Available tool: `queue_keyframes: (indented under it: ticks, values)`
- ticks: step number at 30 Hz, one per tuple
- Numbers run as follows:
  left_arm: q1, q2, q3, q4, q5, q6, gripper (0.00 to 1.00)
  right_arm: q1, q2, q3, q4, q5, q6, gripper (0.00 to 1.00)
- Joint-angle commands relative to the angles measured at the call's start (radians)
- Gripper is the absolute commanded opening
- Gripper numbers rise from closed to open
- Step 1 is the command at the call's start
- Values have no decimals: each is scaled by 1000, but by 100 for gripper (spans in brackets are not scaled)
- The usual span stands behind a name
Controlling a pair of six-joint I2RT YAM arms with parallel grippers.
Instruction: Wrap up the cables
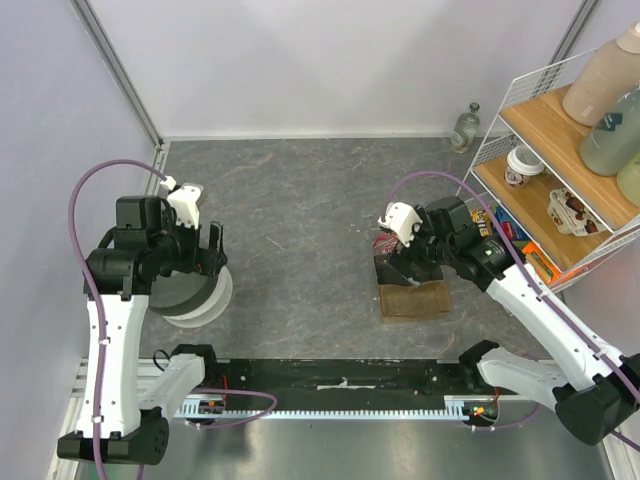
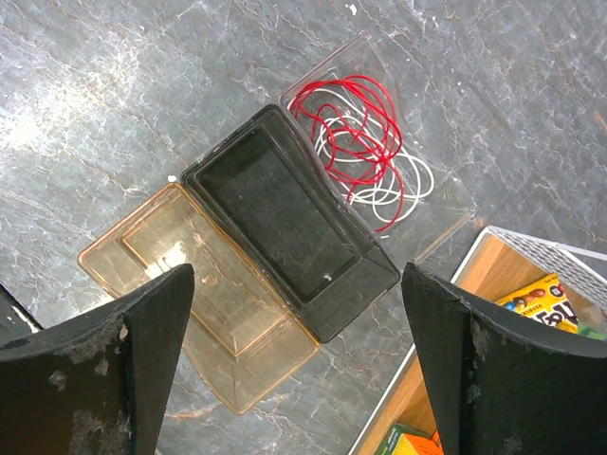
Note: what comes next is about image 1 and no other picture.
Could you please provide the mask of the dark grey cable spool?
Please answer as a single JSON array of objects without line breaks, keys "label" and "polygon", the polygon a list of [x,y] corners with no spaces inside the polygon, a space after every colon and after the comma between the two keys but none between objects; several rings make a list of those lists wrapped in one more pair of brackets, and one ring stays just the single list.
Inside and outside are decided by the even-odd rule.
[{"label": "dark grey cable spool", "polygon": [[148,308],[162,316],[191,314],[202,307],[213,294],[218,276],[174,272],[159,275],[153,282]]}]

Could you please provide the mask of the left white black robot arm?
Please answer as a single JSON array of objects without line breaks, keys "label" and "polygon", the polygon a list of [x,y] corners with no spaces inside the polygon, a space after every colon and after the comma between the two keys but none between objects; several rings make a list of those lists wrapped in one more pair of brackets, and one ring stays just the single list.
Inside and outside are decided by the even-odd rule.
[{"label": "left white black robot arm", "polygon": [[142,324],[153,283],[174,272],[200,276],[196,304],[182,318],[220,315],[230,300],[224,227],[211,222],[209,243],[201,227],[184,220],[176,204],[159,196],[125,196],[116,223],[84,262],[90,351],[84,404],[73,432],[62,436],[62,459],[106,464],[157,465],[169,440],[169,422],[195,390],[219,382],[216,354],[207,344],[180,344],[169,364],[144,392],[137,366]]}]

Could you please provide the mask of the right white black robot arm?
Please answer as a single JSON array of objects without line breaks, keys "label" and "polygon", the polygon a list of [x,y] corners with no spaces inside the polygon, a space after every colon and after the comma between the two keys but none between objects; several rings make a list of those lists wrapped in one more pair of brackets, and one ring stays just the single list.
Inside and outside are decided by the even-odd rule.
[{"label": "right white black robot arm", "polygon": [[596,445],[639,410],[639,357],[592,331],[540,279],[500,232],[484,236],[466,204],[389,204],[380,228],[396,235],[390,265],[417,285],[447,266],[502,305],[551,355],[545,365],[484,340],[460,358],[467,392],[507,389],[555,412],[576,439]]}]

